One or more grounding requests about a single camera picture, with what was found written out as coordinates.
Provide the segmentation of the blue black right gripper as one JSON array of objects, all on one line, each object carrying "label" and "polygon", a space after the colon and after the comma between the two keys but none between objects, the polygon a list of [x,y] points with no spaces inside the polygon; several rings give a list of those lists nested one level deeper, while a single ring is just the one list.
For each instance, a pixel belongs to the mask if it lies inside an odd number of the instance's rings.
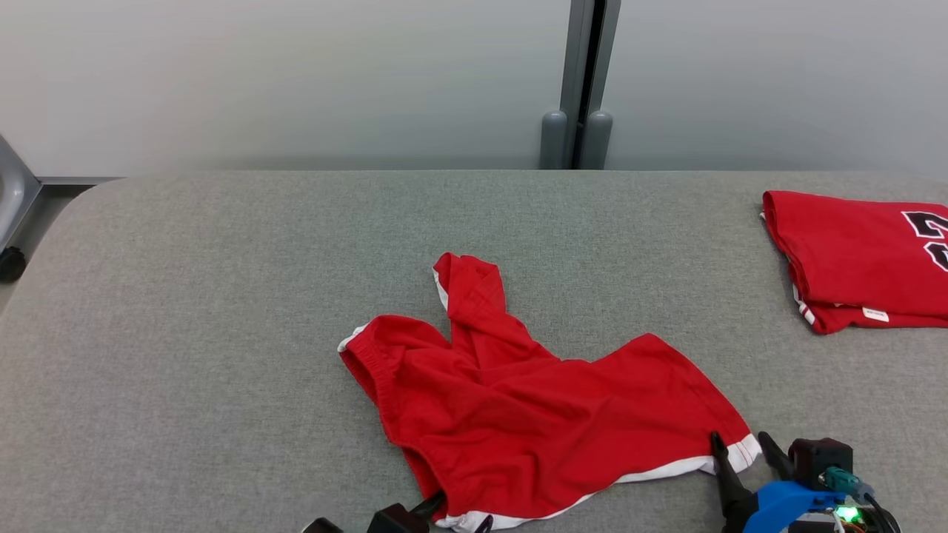
[{"label": "blue black right gripper", "polygon": [[767,465],[780,481],[749,492],[732,468],[720,433],[711,432],[715,479],[720,495],[724,532],[782,532],[799,517],[843,505],[842,492],[815,492],[793,482],[793,463],[768,432],[756,435]]}]

